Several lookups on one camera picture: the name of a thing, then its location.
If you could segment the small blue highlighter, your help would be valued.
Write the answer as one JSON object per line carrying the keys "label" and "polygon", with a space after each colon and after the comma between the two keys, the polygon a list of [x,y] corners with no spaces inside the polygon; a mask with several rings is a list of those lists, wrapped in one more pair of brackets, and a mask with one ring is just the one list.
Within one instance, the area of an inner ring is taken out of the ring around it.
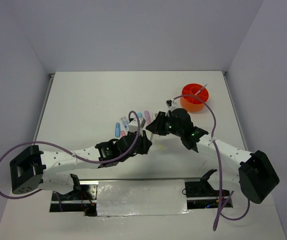
{"label": "small blue highlighter", "polygon": [[119,122],[115,124],[115,137],[119,138],[121,136],[121,125]]}

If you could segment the grey pink pen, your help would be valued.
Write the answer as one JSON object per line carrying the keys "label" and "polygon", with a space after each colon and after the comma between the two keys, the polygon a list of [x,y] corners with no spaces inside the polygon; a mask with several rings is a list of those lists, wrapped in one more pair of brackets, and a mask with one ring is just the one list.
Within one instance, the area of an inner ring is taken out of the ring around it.
{"label": "grey pink pen", "polygon": [[150,141],[151,141],[151,142],[153,141],[153,137],[154,137],[154,134],[151,133],[151,136],[150,136]]}

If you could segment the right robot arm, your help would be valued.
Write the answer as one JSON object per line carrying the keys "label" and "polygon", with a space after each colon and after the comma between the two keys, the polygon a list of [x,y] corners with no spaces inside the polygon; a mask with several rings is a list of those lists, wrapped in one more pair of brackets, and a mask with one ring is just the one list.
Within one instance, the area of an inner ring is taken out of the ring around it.
{"label": "right robot arm", "polygon": [[175,135],[188,150],[203,154],[210,160],[221,160],[221,166],[227,172],[218,170],[217,175],[201,183],[201,191],[207,196],[222,188],[242,192],[251,202],[261,204],[280,183],[264,152],[242,150],[211,137],[206,130],[193,124],[191,116],[183,108],[160,111],[146,130],[159,136]]}

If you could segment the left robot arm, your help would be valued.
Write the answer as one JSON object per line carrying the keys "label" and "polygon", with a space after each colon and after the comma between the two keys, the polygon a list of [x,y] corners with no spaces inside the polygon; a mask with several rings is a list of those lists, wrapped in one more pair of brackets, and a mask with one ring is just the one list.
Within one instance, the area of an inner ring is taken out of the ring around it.
{"label": "left robot arm", "polygon": [[129,132],[120,139],[69,152],[42,151],[38,145],[31,145],[10,161],[11,191],[22,195],[48,190],[74,200],[82,192],[74,170],[114,167],[130,157],[146,155],[151,146],[146,132]]}

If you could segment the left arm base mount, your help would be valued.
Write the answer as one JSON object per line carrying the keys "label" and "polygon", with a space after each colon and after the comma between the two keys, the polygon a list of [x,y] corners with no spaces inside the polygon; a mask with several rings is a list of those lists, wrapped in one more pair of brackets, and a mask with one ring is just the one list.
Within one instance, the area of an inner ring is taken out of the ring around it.
{"label": "left arm base mount", "polygon": [[99,182],[80,180],[80,191],[66,195],[52,192],[50,213],[81,213],[86,217],[96,217]]}

